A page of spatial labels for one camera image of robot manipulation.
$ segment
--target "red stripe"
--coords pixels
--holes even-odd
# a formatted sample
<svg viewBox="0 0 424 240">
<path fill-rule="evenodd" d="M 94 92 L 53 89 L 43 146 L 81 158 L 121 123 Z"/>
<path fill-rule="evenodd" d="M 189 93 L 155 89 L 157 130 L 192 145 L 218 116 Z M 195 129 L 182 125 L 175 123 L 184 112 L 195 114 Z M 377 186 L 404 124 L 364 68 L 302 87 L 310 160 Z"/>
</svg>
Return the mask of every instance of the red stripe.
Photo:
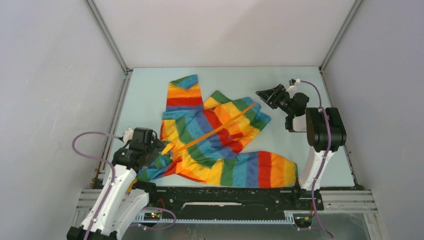
<svg viewBox="0 0 424 240">
<path fill-rule="evenodd" d="M 239 141 L 233 141 L 228 145 L 235 154 L 240 153 L 243 150 L 243 144 Z"/>
<path fill-rule="evenodd" d="M 221 127 L 222 123 L 220 119 L 218 118 L 217 114 L 214 112 L 214 109 L 215 108 L 204 110 L 202 111 L 202 113 L 204 114 L 205 118 L 207 119 L 209 124 L 212 126 L 212 128 L 217 129 Z"/>
<path fill-rule="evenodd" d="M 257 176 L 259 188 L 271 188 L 271 153 L 260 151 L 257 155 L 259 174 Z"/>
<path fill-rule="evenodd" d="M 204 110 L 203 114 L 206 117 L 209 124 L 213 127 L 213 129 L 217 129 L 222 125 L 222 123 L 220 122 L 220 119 L 218 118 L 217 114 L 213 110 L 214 108 Z M 232 140 L 235 138 L 233 136 L 240 135 L 239 137 L 242 137 L 243 133 L 233 134 L 231 136 L 232 138 L 230 139 L 230 132 L 226 128 L 223 128 L 219 130 L 218 132 L 216 132 L 216 134 L 218 135 L 219 141 L 221 142 L 221 144 L 223 146 L 231 148 L 231 150 L 234 153 L 238 154 L 243 150 L 243 144 L 241 142 Z"/>
<path fill-rule="evenodd" d="M 212 126 L 213 129 L 217 129 L 221 127 L 222 123 L 220 122 L 220 119 L 218 118 L 217 114 L 213 111 L 214 108 L 204 110 L 203 114 L 206 117 L 209 124 Z M 230 133 L 227 129 L 223 128 L 215 133 L 219 137 L 219 141 L 221 142 L 221 145 L 226 146 L 231 141 L 229 139 Z"/>
<path fill-rule="evenodd" d="M 231 139 L 238 139 L 238 138 L 241 138 L 243 136 L 244 136 L 244 134 L 242 132 L 239 132 L 239 133 L 231 135 L 230 137 L 231 137 Z"/>
<path fill-rule="evenodd" d="M 201 97 L 175 97 L 175 98 L 168 98 L 166 101 L 167 107 L 179 107 L 179 106 L 195 107 L 199 105 L 203 105 L 203 100 Z"/>
</svg>

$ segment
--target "blue stripe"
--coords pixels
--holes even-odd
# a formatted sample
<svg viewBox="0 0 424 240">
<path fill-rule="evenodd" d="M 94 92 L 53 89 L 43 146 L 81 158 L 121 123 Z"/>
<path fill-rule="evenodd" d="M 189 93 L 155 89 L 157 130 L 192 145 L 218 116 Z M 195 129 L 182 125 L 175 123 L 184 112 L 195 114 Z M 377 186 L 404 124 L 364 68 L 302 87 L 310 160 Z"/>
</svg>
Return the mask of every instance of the blue stripe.
<svg viewBox="0 0 424 240">
<path fill-rule="evenodd" d="M 193 110 L 165 111 L 162 114 L 162 120 L 179 119 L 186 116 L 194 118 L 196 112 Z"/>
<path fill-rule="evenodd" d="M 214 130 L 202 112 L 196 115 L 186 129 L 188 129 L 194 139 L 198 139 Z M 197 147 L 205 157 L 211 159 L 232 159 L 237 156 L 231 147 L 223 146 L 217 134 L 212 134 L 205 140 L 198 142 Z"/>
<path fill-rule="evenodd" d="M 196 85 L 197 83 L 198 83 L 198 76 L 191 75 L 191 76 L 185 77 L 184 80 L 182 80 L 181 82 L 177 84 L 177 86 L 187 90 L 193 87 L 194 85 Z"/>
<path fill-rule="evenodd" d="M 237 177 L 236 174 L 244 172 L 245 175 L 245 187 L 247 188 L 258 188 L 258 152 L 242 153 L 237 156 L 240 164 L 235 165 L 233 171 L 233 179 Z"/>
</svg>

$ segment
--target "striped fabric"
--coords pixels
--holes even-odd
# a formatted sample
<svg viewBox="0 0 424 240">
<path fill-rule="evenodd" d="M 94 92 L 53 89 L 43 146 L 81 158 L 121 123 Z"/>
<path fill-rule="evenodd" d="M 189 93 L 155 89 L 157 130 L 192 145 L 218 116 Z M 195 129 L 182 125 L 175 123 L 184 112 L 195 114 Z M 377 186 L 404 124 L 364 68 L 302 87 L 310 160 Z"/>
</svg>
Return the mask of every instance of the striped fabric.
<svg viewBox="0 0 424 240">
<path fill-rule="evenodd" d="M 250 97 L 231 100 L 215 91 L 202 100 L 198 76 L 168 85 L 160 139 L 162 154 L 137 180 L 178 174 L 211 185 L 275 188 L 295 182 L 297 166 L 267 151 L 240 153 L 271 118 Z"/>
</svg>

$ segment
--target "black metal mount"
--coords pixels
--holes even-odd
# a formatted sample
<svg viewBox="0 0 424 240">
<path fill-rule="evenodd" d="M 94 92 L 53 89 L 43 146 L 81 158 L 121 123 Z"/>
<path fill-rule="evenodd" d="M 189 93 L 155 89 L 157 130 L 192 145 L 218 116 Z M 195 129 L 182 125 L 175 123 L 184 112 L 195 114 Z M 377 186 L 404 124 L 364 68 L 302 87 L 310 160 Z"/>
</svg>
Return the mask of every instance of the black metal mount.
<svg viewBox="0 0 424 240">
<path fill-rule="evenodd" d="M 157 197 L 177 219 L 196 220 L 284 220 L 284 211 L 311 210 L 311 197 L 296 198 L 290 187 L 235 188 L 235 187 L 161 187 Z M 316 192 L 318 210 L 324 205 Z M 237 203 L 238 205 L 190 205 L 186 203 Z"/>
<path fill-rule="evenodd" d="M 159 153 L 165 148 L 157 135 L 149 128 L 137 127 L 134 129 L 128 148 L 121 147 L 113 154 L 112 164 L 124 165 L 127 169 L 138 171 L 148 168 Z"/>
<path fill-rule="evenodd" d="M 257 91 L 256 95 L 272 109 L 280 108 L 287 114 L 285 129 L 289 132 L 294 132 L 293 119 L 305 114 L 305 109 L 309 102 L 309 97 L 301 92 L 295 93 L 290 98 L 290 94 L 282 84 L 268 90 Z"/>
<path fill-rule="evenodd" d="M 346 130 L 340 117 L 339 110 L 335 107 L 325 109 L 329 117 L 328 123 L 331 134 L 330 151 L 335 152 L 340 146 L 345 145 Z M 308 107 L 306 114 L 306 135 L 307 142 L 315 151 L 321 152 L 327 149 L 329 135 L 327 125 L 324 119 L 324 113 L 316 107 Z"/>
</svg>

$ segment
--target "green stripe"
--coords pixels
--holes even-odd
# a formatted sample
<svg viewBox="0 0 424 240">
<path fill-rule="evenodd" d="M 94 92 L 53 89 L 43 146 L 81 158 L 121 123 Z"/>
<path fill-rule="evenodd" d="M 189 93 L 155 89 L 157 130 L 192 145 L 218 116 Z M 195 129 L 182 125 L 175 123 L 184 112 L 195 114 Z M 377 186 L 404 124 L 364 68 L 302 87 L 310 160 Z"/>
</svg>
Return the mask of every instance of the green stripe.
<svg viewBox="0 0 424 240">
<path fill-rule="evenodd" d="M 243 101 L 242 99 L 237 99 L 232 101 L 232 103 L 235 105 L 235 107 L 240 111 L 244 111 L 246 108 L 248 108 L 249 106 L 246 104 L 245 101 Z M 244 114 L 244 116 L 249 119 L 250 121 L 250 125 L 254 128 L 259 129 L 259 131 L 261 131 L 262 129 L 265 128 L 265 126 L 267 125 L 266 122 L 256 118 L 256 112 L 253 109 L 249 109 L 247 110 L 247 112 Z"/>
<path fill-rule="evenodd" d="M 260 120 L 260 119 L 255 119 L 255 120 L 250 122 L 250 125 L 254 128 L 259 129 L 259 131 L 262 131 L 265 128 L 265 126 L 267 125 L 267 123 Z"/>
<path fill-rule="evenodd" d="M 232 186 L 233 185 L 233 170 L 236 165 L 237 159 L 224 159 L 223 170 L 221 175 L 221 186 Z"/>
<path fill-rule="evenodd" d="M 240 112 L 243 112 L 245 109 L 247 109 L 249 106 L 246 104 L 245 101 L 243 101 L 242 99 L 237 99 L 232 101 L 232 104 L 234 104 L 237 109 Z M 256 112 L 253 109 L 249 109 L 247 110 L 247 112 L 244 114 L 244 116 L 249 119 L 250 121 L 254 120 L 256 117 Z"/>
<path fill-rule="evenodd" d="M 220 104 L 226 104 L 226 103 L 231 102 L 231 99 L 226 97 L 220 91 L 215 91 L 214 93 L 212 93 L 212 95 L 210 97 L 215 99 Z"/>
<path fill-rule="evenodd" d="M 175 126 L 178 132 L 178 138 L 183 144 L 188 144 L 194 141 L 192 135 L 186 130 L 187 121 L 185 117 L 175 120 Z"/>
<path fill-rule="evenodd" d="M 180 84 L 182 81 L 184 81 L 186 78 L 189 78 L 189 77 L 191 77 L 191 76 L 185 76 L 185 77 L 182 77 L 182 78 L 180 78 L 180 79 L 177 79 L 177 80 L 174 80 L 174 81 L 171 81 L 171 83 L 173 84 L 173 85 L 175 85 L 175 86 L 178 86 L 178 84 Z"/>
<path fill-rule="evenodd" d="M 199 164 L 211 169 L 212 166 L 215 164 L 214 159 L 211 158 L 207 158 L 205 155 L 203 155 L 202 150 L 200 150 L 200 148 L 198 147 L 198 144 L 196 143 L 195 145 L 187 148 L 188 153 L 190 154 L 190 156 Z"/>
</svg>

